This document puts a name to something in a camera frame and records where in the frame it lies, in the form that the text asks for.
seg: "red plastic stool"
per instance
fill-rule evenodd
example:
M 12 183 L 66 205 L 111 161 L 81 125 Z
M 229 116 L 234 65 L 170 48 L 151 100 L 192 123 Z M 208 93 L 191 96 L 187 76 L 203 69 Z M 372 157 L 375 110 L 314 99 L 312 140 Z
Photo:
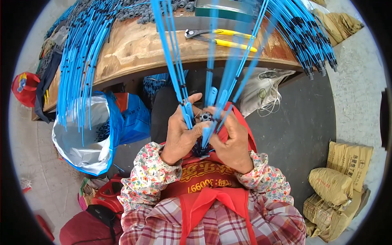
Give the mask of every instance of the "red plastic stool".
M 40 79 L 36 74 L 24 72 L 15 77 L 12 82 L 12 92 L 22 105 L 34 107 L 36 98 L 35 91 L 37 90 L 39 82 Z
M 110 208 L 117 213 L 117 217 L 121 219 L 121 214 L 124 212 L 124 207 L 121 205 L 117 196 L 120 195 L 122 177 L 118 174 L 114 175 L 104 186 L 102 186 L 91 200 L 92 204 L 99 204 Z

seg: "hand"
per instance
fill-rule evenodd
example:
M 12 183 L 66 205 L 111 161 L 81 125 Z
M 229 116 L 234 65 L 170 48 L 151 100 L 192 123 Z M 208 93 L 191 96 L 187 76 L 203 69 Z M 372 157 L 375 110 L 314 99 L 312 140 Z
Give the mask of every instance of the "hand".
M 203 110 L 214 114 L 216 109 L 210 106 Z M 226 111 L 221 112 L 221 119 L 223 119 L 225 114 Z M 233 111 L 227 115 L 224 125 L 229 133 L 228 140 L 223 143 L 218 135 L 213 134 L 210 144 L 214 147 L 218 158 L 226 166 L 241 174 L 249 173 L 254 166 L 248 152 L 248 130 L 238 122 Z
M 189 96 L 189 102 L 201 99 L 202 93 Z M 193 113 L 196 115 L 200 112 L 196 106 L 192 105 Z M 169 118 L 167 128 L 166 144 L 161 153 L 161 159 L 168 165 L 174 165 L 178 160 L 185 157 L 193 148 L 196 140 L 203 135 L 203 128 L 209 127 L 210 122 L 196 123 L 191 130 L 188 129 L 180 106 Z

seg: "concrete floor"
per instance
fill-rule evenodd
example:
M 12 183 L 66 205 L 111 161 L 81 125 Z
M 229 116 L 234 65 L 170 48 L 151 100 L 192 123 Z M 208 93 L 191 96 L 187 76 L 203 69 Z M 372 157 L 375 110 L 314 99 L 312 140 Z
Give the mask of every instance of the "concrete floor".
M 348 0 L 326 0 L 326 2 L 330 11 L 344 11 L 353 16 L 356 14 Z M 74 0 L 52 0 L 48 3 L 28 35 L 15 74 L 23 71 L 35 72 L 38 65 L 36 58 L 39 55 L 44 34 L 61 13 L 73 3 Z M 379 136 L 379 105 L 380 92 L 386 85 L 378 50 L 367 28 L 339 44 L 335 47 L 335 52 L 339 72 L 334 73 L 328 69 L 330 90 L 327 88 L 328 82 L 324 81 L 317 83 L 316 88 L 308 86 L 308 89 L 301 91 L 301 86 L 306 86 L 309 81 L 298 81 L 280 90 L 283 100 L 278 113 L 266 118 L 259 118 L 258 115 L 253 114 L 247 121 L 252 131 L 257 134 L 256 143 L 260 151 L 269 154 L 270 164 L 282 168 L 290 181 L 295 206 L 299 209 L 301 202 L 311 191 L 304 178 L 309 170 L 305 169 L 325 162 L 326 142 L 334 137 L 334 127 L 331 122 L 333 121 L 333 104 L 335 104 L 336 114 L 336 139 L 374 147 L 365 179 L 365 184 L 369 185 L 372 194 L 368 205 L 353 220 L 349 229 L 333 242 L 333 244 L 344 244 L 366 216 L 381 183 L 386 152 L 381 148 Z M 328 103 L 327 106 L 320 105 L 316 108 L 313 103 L 317 103 L 324 97 L 316 94 L 325 96 L 329 94 L 330 96 L 331 91 L 334 103 Z M 296 96 L 302 101 L 301 107 L 299 104 L 293 107 L 290 103 Z M 328 122 L 321 120 L 322 114 L 325 113 L 330 114 Z M 309 126 L 307 127 L 309 132 L 306 132 L 307 128 L 302 125 L 301 119 L 309 115 L 317 121 L 315 125 L 309 124 L 309 121 L 304 122 Z M 56 158 L 51 141 L 53 124 L 31 122 L 30 109 L 21 106 L 13 95 L 9 120 L 11 149 L 16 172 L 18 176 L 31 179 L 33 182 L 32 191 L 28 192 L 25 197 L 31 209 L 45 218 L 56 238 L 55 243 L 59 244 L 58 234 L 61 227 L 73 215 L 81 211 L 76 194 L 83 175 Z M 279 127 L 276 127 L 274 122 L 279 123 Z M 321 123 L 323 129 L 317 130 L 317 126 Z M 298 142 L 312 142 L 314 139 L 316 143 L 304 145 L 302 149 L 294 149 Z M 128 159 L 132 159 L 132 154 L 128 149 L 138 151 L 144 143 L 138 142 L 126 146 L 119 150 L 118 154 L 121 152 L 129 154 Z M 303 165 L 295 163 L 290 165 L 291 159 L 296 159 L 297 163 L 302 161 Z M 323 242 L 319 238 L 308 238 L 307 243 L 321 244 Z

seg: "red bag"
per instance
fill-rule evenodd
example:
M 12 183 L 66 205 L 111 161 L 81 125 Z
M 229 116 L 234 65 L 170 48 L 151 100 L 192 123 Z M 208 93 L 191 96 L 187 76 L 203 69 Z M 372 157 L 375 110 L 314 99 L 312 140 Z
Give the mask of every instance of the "red bag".
M 22 91 L 18 91 L 19 82 L 22 78 L 26 78 L 26 85 L 23 87 Z M 40 82 L 40 79 L 36 74 L 32 74 L 29 72 L 24 72 L 15 77 L 12 82 L 12 92 L 15 94 L 15 97 L 22 105 L 27 107 L 34 107 L 35 98 L 37 90 L 37 85 Z

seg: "plaid shirt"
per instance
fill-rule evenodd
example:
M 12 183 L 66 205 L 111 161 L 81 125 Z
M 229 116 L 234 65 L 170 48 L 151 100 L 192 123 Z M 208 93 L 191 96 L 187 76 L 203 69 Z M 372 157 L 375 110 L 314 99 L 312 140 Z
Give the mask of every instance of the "plaid shirt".
M 179 244 L 182 214 L 178 198 L 159 201 L 160 191 L 181 178 L 181 165 L 168 166 L 151 142 L 135 158 L 118 199 L 124 206 L 120 244 Z M 305 223 L 289 196 L 290 185 L 266 154 L 250 152 L 254 170 L 236 174 L 249 189 L 248 210 L 258 244 L 304 244 Z M 250 244 L 246 221 L 216 200 L 187 238 L 188 244 Z

